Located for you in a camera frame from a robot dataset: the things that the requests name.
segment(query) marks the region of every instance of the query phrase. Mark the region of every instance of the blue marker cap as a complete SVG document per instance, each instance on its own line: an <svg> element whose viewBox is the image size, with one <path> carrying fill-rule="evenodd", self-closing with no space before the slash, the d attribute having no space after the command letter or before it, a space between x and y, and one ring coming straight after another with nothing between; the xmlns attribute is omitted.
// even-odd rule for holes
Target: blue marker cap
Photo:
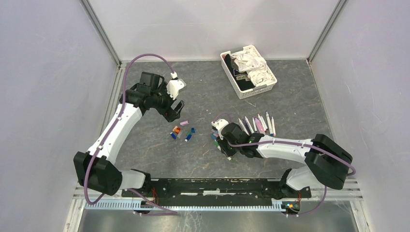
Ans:
<svg viewBox="0 0 410 232"><path fill-rule="evenodd" d="M188 137L185 139L185 142L188 142L189 139L191 139L192 134L188 135Z"/></svg>
<svg viewBox="0 0 410 232"><path fill-rule="evenodd" d="M169 133L170 135L171 135L171 137L173 138L173 139L176 139L176 136L174 135L174 133Z"/></svg>

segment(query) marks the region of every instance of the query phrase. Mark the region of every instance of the gray table surface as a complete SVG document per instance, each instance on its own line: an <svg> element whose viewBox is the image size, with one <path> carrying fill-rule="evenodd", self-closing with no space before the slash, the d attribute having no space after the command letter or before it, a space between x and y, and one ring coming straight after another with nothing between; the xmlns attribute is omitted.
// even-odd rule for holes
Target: gray table surface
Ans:
<svg viewBox="0 0 410 232"><path fill-rule="evenodd" d="M306 139L317 133L331 137L330 128L314 78L305 60L270 60L268 66L278 79L272 90L240 100L229 82L220 61L171 62L187 87L178 100L185 102L181 119L168 123L155 109L146 112L124 142L116 161L120 170L138 169L151 177L219 178L281 177L288 168L302 165L283 159L246 158L237 153L229 161L210 138L210 122L220 113L238 117L265 115L275 118L278 138ZM139 81L142 71L170 79L163 62L141 62L132 65L127 88ZM174 140L170 132L181 121L183 136ZM188 141L184 136L194 127Z"/></svg>

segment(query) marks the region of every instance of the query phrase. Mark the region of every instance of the white cloth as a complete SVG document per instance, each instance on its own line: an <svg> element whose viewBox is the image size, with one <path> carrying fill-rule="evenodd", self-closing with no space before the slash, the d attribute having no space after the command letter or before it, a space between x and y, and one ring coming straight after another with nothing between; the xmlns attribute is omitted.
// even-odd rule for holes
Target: white cloth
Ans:
<svg viewBox="0 0 410 232"><path fill-rule="evenodd" d="M248 72L248 78L254 86L261 86L272 81L272 77L267 70L266 60L259 57L253 49L232 53L231 57L235 58L235 64L238 65L239 69L238 71Z"/></svg>

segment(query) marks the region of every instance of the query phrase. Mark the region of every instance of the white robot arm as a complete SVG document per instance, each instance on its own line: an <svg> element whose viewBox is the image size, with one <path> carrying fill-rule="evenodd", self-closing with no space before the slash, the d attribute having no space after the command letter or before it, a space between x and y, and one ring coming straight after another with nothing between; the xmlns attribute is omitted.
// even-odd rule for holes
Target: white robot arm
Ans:
<svg viewBox="0 0 410 232"><path fill-rule="evenodd" d="M305 187L322 189L324 186L343 188L352 157L325 135L317 134L314 139L305 140L280 139L259 133L249 136L239 125L224 119L212 122L212 126L218 131L217 142L227 157L240 152L249 158L278 158L306 164L285 172L282 191L299 191Z"/></svg>
<svg viewBox="0 0 410 232"><path fill-rule="evenodd" d="M140 83L126 90L122 113L123 103L120 103L97 141L86 153L77 152L75 155L74 166L80 185L84 185L87 167L97 153L89 171L88 188L108 195L115 194L119 189L140 189L146 179L146 173L138 170L120 172L114 166L118 152L146 110L155 108L168 122L178 119L184 102L180 101L175 109L171 106L185 86L185 82L176 76L167 83L162 76L142 72Z"/></svg>

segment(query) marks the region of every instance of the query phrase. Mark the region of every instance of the pink marker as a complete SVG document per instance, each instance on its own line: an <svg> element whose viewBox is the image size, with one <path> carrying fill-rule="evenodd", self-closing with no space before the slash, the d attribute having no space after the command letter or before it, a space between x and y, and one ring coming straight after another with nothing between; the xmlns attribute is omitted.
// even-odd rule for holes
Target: pink marker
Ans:
<svg viewBox="0 0 410 232"><path fill-rule="evenodd" d="M259 121L259 119L256 118L255 123L256 123L256 126L258 127L259 133L265 134L265 130L262 126L262 123Z"/></svg>

